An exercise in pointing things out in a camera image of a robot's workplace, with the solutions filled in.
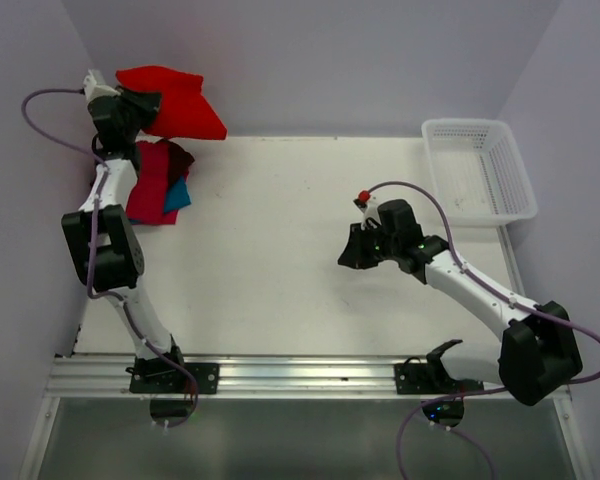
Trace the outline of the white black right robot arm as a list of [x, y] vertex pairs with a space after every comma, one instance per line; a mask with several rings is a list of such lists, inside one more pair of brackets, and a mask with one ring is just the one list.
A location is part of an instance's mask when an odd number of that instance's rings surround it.
[[349, 227], [338, 263], [366, 270], [393, 262], [399, 270], [453, 299], [496, 337], [495, 348], [472, 347], [461, 339], [444, 342], [424, 362], [407, 367], [431, 389], [457, 392], [469, 383], [501, 385], [520, 403], [533, 406], [583, 369], [569, 317], [556, 302], [539, 305], [505, 288], [451, 250], [450, 243], [425, 235], [411, 205], [379, 204], [367, 194], [354, 201], [363, 219]]

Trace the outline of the bright red t shirt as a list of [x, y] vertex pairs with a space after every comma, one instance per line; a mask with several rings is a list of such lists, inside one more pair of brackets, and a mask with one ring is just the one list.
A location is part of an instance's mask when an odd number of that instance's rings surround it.
[[227, 128], [202, 93], [204, 77], [165, 66], [118, 70], [118, 83], [138, 93], [160, 93], [156, 118], [142, 131], [164, 138], [225, 140]]

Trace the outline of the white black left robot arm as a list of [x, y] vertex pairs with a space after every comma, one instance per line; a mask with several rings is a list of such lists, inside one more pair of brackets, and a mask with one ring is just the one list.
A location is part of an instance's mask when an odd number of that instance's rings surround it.
[[136, 390], [158, 385], [177, 392], [188, 369], [141, 282], [144, 254], [126, 214], [141, 166], [136, 137], [156, 119], [161, 96], [124, 87], [85, 96], [96, 128], [96, 176], [87, 200], [61, 220], [71, 259], [89, 298], [106, 299], [131, 336], [135, 359], [128, 372]]

